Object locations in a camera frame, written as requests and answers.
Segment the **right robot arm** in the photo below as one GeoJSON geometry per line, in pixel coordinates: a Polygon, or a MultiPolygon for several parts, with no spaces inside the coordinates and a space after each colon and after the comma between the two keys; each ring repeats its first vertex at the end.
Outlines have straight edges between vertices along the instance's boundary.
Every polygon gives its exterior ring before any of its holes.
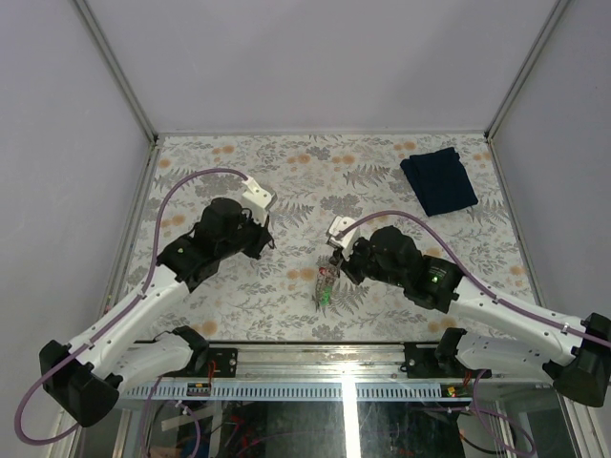
{"type": "Polygon", "coordinates": [[[394,226],[366,239],[354,220],[336,218],[327,243],[332,264],[353,283],[392,285],[417,306],[505,333],[495,339],[456,327],[445,331],[434,350],[442,374],[507,373],[549,384],[584,406],[603,406],[610,382],[610,321],[603,315],[582,319],[517,300],[456,262],[422,254],[394,226]]]}

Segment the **large metal keyring disc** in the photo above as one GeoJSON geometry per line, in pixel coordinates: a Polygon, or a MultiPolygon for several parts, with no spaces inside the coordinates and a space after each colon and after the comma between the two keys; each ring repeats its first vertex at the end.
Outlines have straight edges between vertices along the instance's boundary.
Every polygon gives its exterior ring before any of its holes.
{"type": "Polygon", "coordinates": [[[313,296],[317,311],[324,312],[326,307],[330,305],[335,282],[337,282],[340,278],[340,265],[341,259],[332,255],[318,268],[315,292],[313,296]],[[330,293],[330,301],[328,304],[321,304],[321,298],[325,292],[330,293]]]}

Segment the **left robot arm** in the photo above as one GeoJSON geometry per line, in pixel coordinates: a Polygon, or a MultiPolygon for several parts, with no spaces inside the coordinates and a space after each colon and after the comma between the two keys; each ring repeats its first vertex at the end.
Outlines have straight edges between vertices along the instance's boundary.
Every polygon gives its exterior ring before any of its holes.
{"type": "Polygon", "coordinates": [[[153,274],[107,315],[68,343],[39,352],[44,390],[82,427],[102,420],[129,389],[159,376],[199,376],[209,343],[182,325],[146,343],[137,337],[168,308],[188,298],[236,254],[259,259],[273,238],[268,210],[275,197],[214,198],[188,233],[157,256],[153,274]]]}

